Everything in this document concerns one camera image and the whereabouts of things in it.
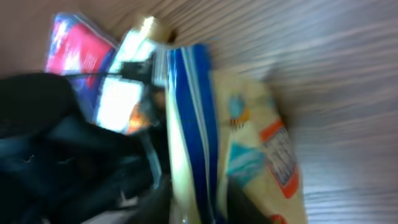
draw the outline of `blue stripe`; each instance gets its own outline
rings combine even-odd
[[[190,90],[192,91],[191,94],[193,96],[193,106],[195,108],[196,116],[198,118],[198,126],[199,126],[199,131],[200,131],[200,138],[203,144],[203,152],[205,153],[205,165],[206,165],[206,186],[207,186],[207,192],[208,192],[208,210],[210,212],[210,215],[212,218],[214,218],[214,210],[213,210],[213,204],[212,204],[212,199],[210,198],[210,175],[209,175],[209,144],[208,144],[208,138],[207,138],[207,133],[206,133],[206,124],[205,124],[205,114],[203,112],[203,105],[201,102],[201,96],[200,96],[200,84],[198,81],[198,71],[195,67],[195,60],[194,55],[193,55],[193,50],[192,47],[183,47],[181,48],[182,50],[182,56],[184,59],[184,64],[185,68],[187,68],[187,76],[188,76],[188,84],[190,85]]]
[[[205,126],[209,149],[209,173],[210,173],[210,200],[213,205],[213,212],[216,214],[217,208],[217,170],[218,170],[218,128],[216,111],[213,99],[213,87],[209,77],[211,71],[210,61],[208,60],[206,47],[204,45],[194,45],[192,47],[192,62],[198,74],[198,84],[200,87],[200,98],[205,117]]]
[[[187,71],[184,67],[180,49],[169,52],[169,65],[169,88],[174,94],[172,98],[174,97],[177,102],[182,131],[192,168],[199,214],[202,223],[211,223],[207,201],[205,155],[200,139],[197,116],[193,107],[193,98],[188,84]]]

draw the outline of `orange label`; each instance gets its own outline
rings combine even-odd
[[[271,220],[273,224],[287,224],[282,215],[271,215]]]
[[[139,105],[134,106],[130,114],[128,134],[136,132],[141,128],[148,127],[149,122],[146,117],[139,112]]]
[[[259,135],[262,145],[267,149],[268,167],[285,197],[291,198],[299,188],[299,170],[283,122],[275,121]]]

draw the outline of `pink package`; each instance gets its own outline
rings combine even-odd
[[[81,15],[55,16],[45,71],[59,75],[107,72],[116,52],[116,43]],[[87,119],[96,116],[103,78],[90,75],[71,84]]]

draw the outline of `food package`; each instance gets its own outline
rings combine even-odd
[[[124,36],[109,73],[119,73],[125,62],[153,60],[151,73],[146,75],[152,76],[152,85],[163,87],[167,72],[167,46],[164,43],[170,34],[167,30],[152,16],[143,18],[140,26],[132,28]],[[124,134],[131,134],[150,125],[146,116],[141,113],[139,105],[144,87],[145,83],[137,80],[109,75],[102,86],[97,125]]]
[[[55,16],[45,71],[59,75],[92,74],[71,80],[81,110],[94,121],[103,79],[116,52],[116,42],[81,14],[61,12]]]
[[[177,223],[232,219],[231,180],[270,223],[308,223],[297,159],[266,85],[230,71],[212,72],[203,45],[172,50],[169,59]]]

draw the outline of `wooden surface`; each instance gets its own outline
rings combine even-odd
[[[310,223],[398,223],[398,1],[2,1],[2,73],[42,68],[53,14],[76,10],[119,37],[148,12],[178,45],[209,44],[216,68],[267,75]]]

